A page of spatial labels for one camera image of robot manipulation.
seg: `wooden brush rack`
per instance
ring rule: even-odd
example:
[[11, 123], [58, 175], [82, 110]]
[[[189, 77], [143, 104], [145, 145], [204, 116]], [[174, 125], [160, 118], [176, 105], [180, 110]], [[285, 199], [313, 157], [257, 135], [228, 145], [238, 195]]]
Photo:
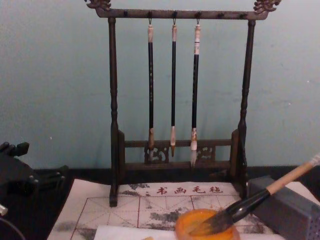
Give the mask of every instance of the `wooden brush rack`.
[[[256, 21], [265, 20], [269, 12], [276, 10], [281, 0], [257, 0], [254, 11], [197, 11], [197, 10], [157, 10], [157, 9], [113, 9], [111, 0], [90, 0], [87, 6], [95, 9], [100, 18], [108, 18], [109, 25], [109, 68], [110, 68], [110, 94], [111, 94], [111, 172], [112, 181], [109, 204], [116, 207], [118, 204], [119, 185], [125, 177], [126, 171], [136, 170], [167, 170], [190, 169], [190, 161], [169, 162], [169, 140], [155, 141], [153, 156], [148, 158], [147, 140], [125, 140], [125, 134], [118, 127], [117, 104], [117, 51], [116, 51], [116, 18], [148, 19], [211, 19], [211, 20], [244, 20], [248, 23], [246, 52], [244, 61], [244, 74], [242, 84], [242, 100], [240, 106], [240, 120], [237, 129], [230, 139], [211, 139], [197, 141], [197, 162], [195, 169], [206, 168], [225, 170], [225, 180], [232, 182], [240, 196], [243, 198], [247, 192], [247, 159], [246, 159], [246, 115], [248, 94], [250, 86], [251, 65], [253, 56], [253, 43]], [[176, 147], [189, 147], [190, 140], [177, 140]], [[227, 161], [216, 161], [216, 147], [230, 146], [230, 158]], [[144, 148], [144, 163], [126, 163], [126, 148]]]

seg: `large calligraphy brush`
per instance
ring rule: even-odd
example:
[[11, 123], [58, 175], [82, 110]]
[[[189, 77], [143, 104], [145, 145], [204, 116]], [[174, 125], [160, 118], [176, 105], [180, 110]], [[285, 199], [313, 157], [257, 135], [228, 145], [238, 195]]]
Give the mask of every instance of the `large calligraphy brush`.
[[191, 130], [191, 167], [193, 168], [197, 160], [197, 92], [198, 92], [198, 67], [199, 67], [199, 48], [200, 48], [200, 25], [194, 31], [194, 58], [193, 58], [193, 89], [192, 89], [192, 130]]
[[151, 25], [151, 17], [148, 26], [148, 59], [149, 59], [149, 160], [153, 159], [153, 151], [155, 148], [154, 139], [154, 63], [153, 63], [153, 36], [154, 28]]
[[177, 40], [177, 26], [176, 19], [173, 19], [172, 26], [172, 87], [171, 87], [171, 155], [175, 155], [176, 147], [176, 129], [175, 129], [175, 115], [176, 115], [176, 40]]
[[234, 223], [243, 219], [258, 207], [265, 199], [275, 194], [280, 189], [284, 188], [290, 182], [296, 180], [303, 174], [310, 171], [313, 167], [320, 165], [320, 153], [315, 155], [310, 161], [298, 166], [288, 174], [284, 175], [264, 190], [255, 193], [253, 196], [240, 200], [227, 207], [225, 210], [218, 212], [201, 222], [189, 235], [191, 236], [205, 236], [224, 232], [230, 228]]

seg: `wall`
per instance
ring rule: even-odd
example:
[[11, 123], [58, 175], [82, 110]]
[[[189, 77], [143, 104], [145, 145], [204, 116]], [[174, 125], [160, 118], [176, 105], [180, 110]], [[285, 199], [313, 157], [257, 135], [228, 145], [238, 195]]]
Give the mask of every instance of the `wall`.
[[[251, 10], [253, 0], [113, 0], [114, 8]], [[320, 3], [284, 0], [255, 30], [247, 112], [250, 166], [295, 165], [319, 151]], [[169, 139], [172, 20], [154, 27], [155, 138]], [[177, 138], [191, 132], [195, 20], [177, 20]], [[245, 21], [201, 20], [198, 138], [229, 138], [240, 117]], [[148, 139], [147, 19], [118, 19], [118, 123]], [[81, 0], [0, 2], [0, 141], [30, 143], [36, 169], [110, 167], [107, 19]], [[219, 158], [228, 159], [228, 150]], [[128, 150], [128, 161], [142, 161]], [[189, 159], [176, 150], [176, 160]]]

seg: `gray box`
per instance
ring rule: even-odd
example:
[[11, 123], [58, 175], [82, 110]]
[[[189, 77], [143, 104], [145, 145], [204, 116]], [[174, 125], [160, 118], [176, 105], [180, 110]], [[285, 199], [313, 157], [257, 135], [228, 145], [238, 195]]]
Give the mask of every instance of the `gray box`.
[[[269, 176], [248, 181], [248, 196], [275, 180]], [[285, 187], [257, 207], [256, 215], [287, 240], [320, 240], [320, 206]]]

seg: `dark tabletop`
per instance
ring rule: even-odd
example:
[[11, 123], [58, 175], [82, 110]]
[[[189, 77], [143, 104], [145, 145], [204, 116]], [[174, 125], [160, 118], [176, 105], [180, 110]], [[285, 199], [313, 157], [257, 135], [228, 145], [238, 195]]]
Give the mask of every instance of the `dark tabletop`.
[[[274, 180], [291, 171], [293, 166], [273, 167], [249, 167], [250, 179], [269, 175]], [[60, 191], [49, 191], [31, 197], [9, 195], [1, 200], [1, 204], [9, 208], [5, 219], [16, 225], [27, 240], [46, 240], [54, 226], [68, 197], [74, 179], [83, 179], [96, 183], [110, 184], [109, 169], [71, 169]], [[314, 168], [306, 175], [300, 177], [300, 181], [313, 195], [320, 200], [320, 169]], [[151, 183], [151, 182], [210, 182], [210, 178], [203, 174], [194, 174], [190, 178], [188, 172], [154, 171], [130, 172], [126, 175], [124, 184]], [[3, 224], [0, 224], [0, 240], [18, 240], [19, 238]]]

